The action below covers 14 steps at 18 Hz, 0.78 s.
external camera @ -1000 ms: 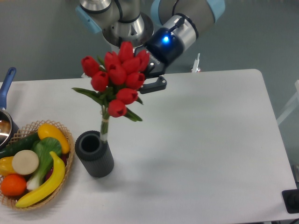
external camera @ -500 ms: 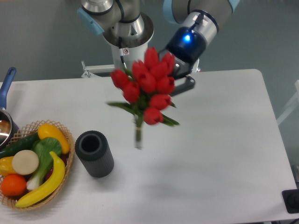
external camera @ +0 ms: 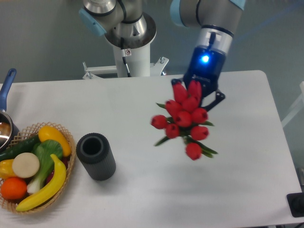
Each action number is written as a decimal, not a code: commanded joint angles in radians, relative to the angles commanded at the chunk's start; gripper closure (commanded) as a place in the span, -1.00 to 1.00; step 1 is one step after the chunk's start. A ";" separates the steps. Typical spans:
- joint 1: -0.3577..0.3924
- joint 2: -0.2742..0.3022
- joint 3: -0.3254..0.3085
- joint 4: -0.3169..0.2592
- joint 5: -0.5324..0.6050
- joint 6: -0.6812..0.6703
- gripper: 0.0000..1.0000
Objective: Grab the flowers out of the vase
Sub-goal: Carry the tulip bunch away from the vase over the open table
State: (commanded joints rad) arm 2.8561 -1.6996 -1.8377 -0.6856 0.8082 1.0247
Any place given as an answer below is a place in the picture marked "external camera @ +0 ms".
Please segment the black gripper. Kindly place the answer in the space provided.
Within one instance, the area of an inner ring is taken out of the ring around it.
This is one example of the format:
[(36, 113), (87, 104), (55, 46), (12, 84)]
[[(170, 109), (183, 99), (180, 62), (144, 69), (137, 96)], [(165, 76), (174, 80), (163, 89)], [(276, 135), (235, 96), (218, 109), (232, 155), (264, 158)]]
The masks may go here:
[(209, 50), (205, 47), (196, 47), (194, 49), (190, 65), (182, 78), (174, 78), (171, 85), (190, 85), (192, 80), (201, 84), (201, 97), (205, 98), (215, 92), (215, 99), (208, 105), (201, 105), (203, 109), (209, 112), (215, 106), (225, 99), (225, 94), (218, 89), (218, 79), (222, 67), (226, 60), (225, 54), (215, 50)]

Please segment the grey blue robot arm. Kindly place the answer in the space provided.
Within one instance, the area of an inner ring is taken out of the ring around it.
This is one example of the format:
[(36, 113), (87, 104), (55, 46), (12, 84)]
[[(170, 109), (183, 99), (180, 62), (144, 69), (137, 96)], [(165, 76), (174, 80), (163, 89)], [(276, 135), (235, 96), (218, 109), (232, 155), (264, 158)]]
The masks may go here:
[[(243, 0), (174, 0), (170, 16), (181, 27), (198, 27), (198, 41), (182, 80), (186, 86), (196, 80), (202, 98), (215, 94), (206, 110), (225, 99), (218, 87), (239, 20)], [(156, 24), (143, 11), (140, 0), (85, 0), (79, 10), (84, 25), (96, 36), (105, 36), (112, 45), (119, 77), (151, 76), (150, 45), (156, 36)]]

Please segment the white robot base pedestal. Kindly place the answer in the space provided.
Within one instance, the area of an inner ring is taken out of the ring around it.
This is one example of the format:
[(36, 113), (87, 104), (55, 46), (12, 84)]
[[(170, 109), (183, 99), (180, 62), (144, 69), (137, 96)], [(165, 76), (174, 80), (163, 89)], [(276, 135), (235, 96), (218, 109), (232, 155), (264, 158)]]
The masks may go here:
[(115, 65), (87, 67), (83, 62), (83, 79), (97, 79), (98, 75), (104, 74), (117, 74), (117, 77), (164, 75), (169, 59), (160, 57), (155, 63), (150, 59), (150, 47), (156, 32), (154, 20), (145, 12), (134, 23), (118, 23), (104, 34), (113, 48)]

